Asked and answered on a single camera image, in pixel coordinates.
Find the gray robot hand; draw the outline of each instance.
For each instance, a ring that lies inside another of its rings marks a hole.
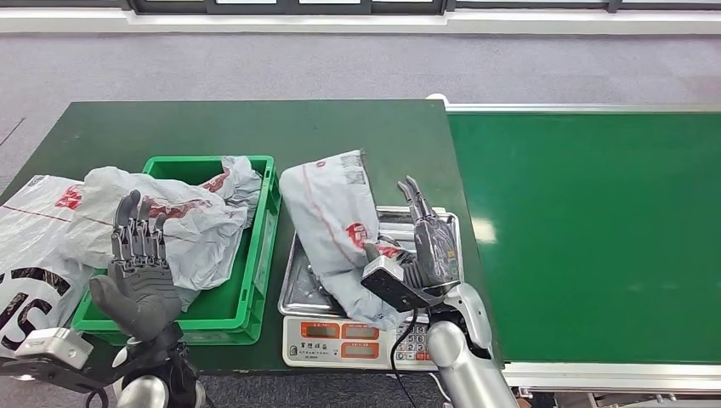
[[[111,235],[114,258],[108,275],[90,280],[95,306],[122,332],[141,342],[157,337],[180,314],[180,299],[165,256],[166,216],[159,215],[151,228],[149,214],[150,203],[140,203],[139,191],[121,199]]]

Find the scale keypad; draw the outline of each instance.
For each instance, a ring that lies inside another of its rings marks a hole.
[[[407,324],[401,324],[395,329],[395,338],[406,332]],[[426,325],[416,324],[408,336],[398,345],[395,350],[395,360],[400,361],[430,361],[428,347],[426,344]]]

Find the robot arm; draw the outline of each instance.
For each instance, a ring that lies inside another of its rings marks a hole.
[[[95,306],[131,336],[112,367],[85,367],[93,346],[68,329],[53,328],[32,332],[15,352],[17,360],[0,366],[0,374],[29,374],[90,393],[86,404],[98,394],[107,406],[103,388],[113,383],[118,407],[197,408],[205,404],[205,392],[197,381],[197,370],[187,360],[187,348],[180,342],[183,332],[175,321],[180,300],[165,258],[165,216],[159,216],[153,228],[149,212],[150,205],[140,202],[137,190],[120,201],[108,275],[90,280]]]
[[[431,321],[428,349],[453,406],[517,408],[518,403],[494,360],[491,325],[477,291],[466,283],[458,284],[446,294],[444,304],[456,312],[444,314],[447,320]],[[457,320],[453,314],[463,318]]]
[[[457,244],[418,188],[406,177],[398,183],[415,224],[417,257],[398,265],[370,254],[361,284],[403,312],[430,312],[428,350],[456,408],[518,408],[494,360],[491,324],[478,292],[460,282]]]

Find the stainless steel tray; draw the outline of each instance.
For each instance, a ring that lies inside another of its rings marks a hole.
[[[451,224],[458,244],[458,272],[463,281],[463,252],[461,230],[456,214],[445,208],[434,208],[441,220]],[[377,207],[380,233],[398,241],[408,251],[415,252],[413,221],[407,207]],[[278,310],[286,316],[347,318],[338,302],[328,294],[313,275],[310,261],[298,235],[293,237],[288,257],[286,276],[283,278]]]

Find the black cable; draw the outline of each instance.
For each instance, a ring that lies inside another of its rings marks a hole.
[[[100,397],[101,408],[108,408],[108,406],[110,406],[110,401],[108,401],[108,394],[105,392],[104,389],[98,388],[93,390],[90,394],[88,394],[87,397],[85,397],[85,408],[90,408],[90,403],[93,402],[93,398],[95,398],[95,395],[98,395]]]
[[[416,320],[418,320],[418,309],[417,308],[413,310],[413,318],[411,319],[411,324],[408,325],[408,328],[406,329],[406,331],[404,331],[403,334],[400,335],[400,337],[398,337],[398,340],[395,341],[395,343],[393,344],[393,347],[390,348],[390,366],[391,366],[391,368],[393,368],[393,373],[395,374],[395,377],[398,378],[398,384],[400,384],[400,387],[403,388],[403,392],[406,393],[406,397],[408,397],[408,400],[411,401],[411,405],[413,406],[413,408],[417,408],[416,403],[413,402],[413,398],[411,398],[411,395],[408,393],[406,386],[403,385],[403,382],[400,380],[400,374],[398,374],[398,369],[395,368],[395,350],[398,348],[400,343],[403,342],[403,340],[405,340],[406,337],[408,337],[408,334],[411,333],[411,331],[413,330],[413,327],[416,325]]]

